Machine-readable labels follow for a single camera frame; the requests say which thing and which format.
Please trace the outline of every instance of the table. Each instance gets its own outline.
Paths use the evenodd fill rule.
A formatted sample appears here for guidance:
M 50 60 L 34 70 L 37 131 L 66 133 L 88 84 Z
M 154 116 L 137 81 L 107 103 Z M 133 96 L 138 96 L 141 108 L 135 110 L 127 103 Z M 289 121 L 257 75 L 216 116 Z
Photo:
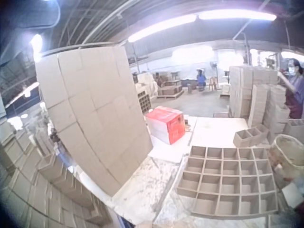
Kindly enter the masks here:
M 154 149 L 133 176 L 113 196 L 105 194 L 81 170 L 81 182 L 106 206 L 133 224 L 153 221 L 155 224 L 182 222 L 185 228 L 196 227 L 265 227 L 266 218 L 218 220 L 190 215 L 192 198 L 177 195 L 176 186 L 186 165 L 192 145 L 235 147 L 236 131 L 248 129 L 244 119 L 189 117 L 186 134 L 173 145 L 152 137 Z

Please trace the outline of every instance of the plastic chair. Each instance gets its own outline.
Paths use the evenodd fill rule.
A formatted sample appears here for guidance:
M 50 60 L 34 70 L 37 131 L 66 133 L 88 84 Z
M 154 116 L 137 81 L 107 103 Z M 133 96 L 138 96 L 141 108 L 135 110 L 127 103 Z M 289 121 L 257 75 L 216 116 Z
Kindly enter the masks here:
M 210 87 L 212 88 L 212 91 L 213 91 L 213 87 L 214 87 L 215 90 L 217 89 L 217 78 L 216 77 L 211 77 L 210 78 L 210 80 L 209 80 L 209 90 L 210 90 Z

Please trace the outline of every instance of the blue shirt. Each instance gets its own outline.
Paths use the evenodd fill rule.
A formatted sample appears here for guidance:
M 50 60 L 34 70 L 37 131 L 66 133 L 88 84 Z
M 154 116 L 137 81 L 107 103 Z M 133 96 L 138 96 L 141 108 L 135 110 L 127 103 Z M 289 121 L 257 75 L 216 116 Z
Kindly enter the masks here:
M 304 77 L 302 75 L 299 77 L 290 75 L 288 81 L 296 88 L 294 97 L 304 108 Z
M 198 79 L 198 83 L 206 82 L 206 77 L 204 75 L 198 75 L 197 79 Z

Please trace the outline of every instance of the red box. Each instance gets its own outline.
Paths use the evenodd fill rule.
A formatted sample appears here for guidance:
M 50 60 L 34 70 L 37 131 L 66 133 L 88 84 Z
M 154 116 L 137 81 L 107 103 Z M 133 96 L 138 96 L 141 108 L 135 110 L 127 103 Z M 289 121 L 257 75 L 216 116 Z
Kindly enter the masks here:
M 173 144 L 185 134 L 183 113 L 179 110 L 158 106 L 146 114 L 151 135 L 167 144 Z

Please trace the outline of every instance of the concrete floor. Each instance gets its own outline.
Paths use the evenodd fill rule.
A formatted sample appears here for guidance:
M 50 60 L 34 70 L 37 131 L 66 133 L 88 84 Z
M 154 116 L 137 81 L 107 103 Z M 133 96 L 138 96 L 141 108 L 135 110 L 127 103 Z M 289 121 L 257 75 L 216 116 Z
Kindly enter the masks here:
M 187 90 L 177 99 L 158 98 L 152 101 L 152 108 L 159 105 L 181 110 L 184 114 L 198 117 L 213 117 L 214 113 L 227 112 L 228 97 L 219 97 L 219 91 L 199 92 L 193 90 L 188 94 Z

